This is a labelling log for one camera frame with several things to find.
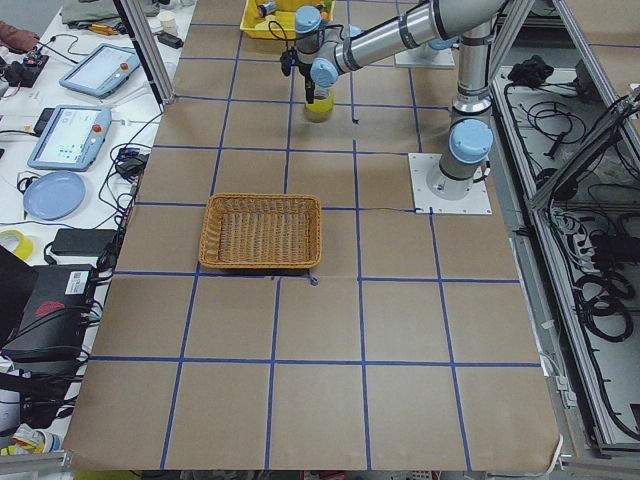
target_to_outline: white cup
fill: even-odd
[[[176,25],[176,14],[163,10],[158,14],[158,20],[162,25],[162,30],[171,35],[178,35],[178,26]]]

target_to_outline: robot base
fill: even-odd
[[[440,154],[410,153],[411,185],[413,203],[418,213],[454,213],[461,215],[491,215],[491,203],[484,182],[472,184],[471,190],[461,200],[439,197],[427,186],[427,174],[437,168]]]
[[[405,52],[396,53],[395,64],[396,67],[422,67],[432,68],[434,70],[453,70],[456,66],[453,60],[453,53],[450,48],[440,50],[433,56],[422,56],[417,51],[422,51],[421,48],[415,50],[407,50]]]

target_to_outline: tablet device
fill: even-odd
[[[140,58],[132,48],[107,43],[98,46],[64,75],[63,87],[105,98],[115,92],[140,66]]]
[[[111,125],[102,107],[55,108],[27,165],[42,170],[84,171],[93,163]]]

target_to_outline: brown basket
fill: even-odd
[[[220,193],[205,211],[199,259],[211,268],[311,268],[320,234],[313,195]]]

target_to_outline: white label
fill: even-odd
[[[84,293],[84,287],[87,284],[89,272],[71,272],[69,281],[67,282],[66,295],[80,295]]]

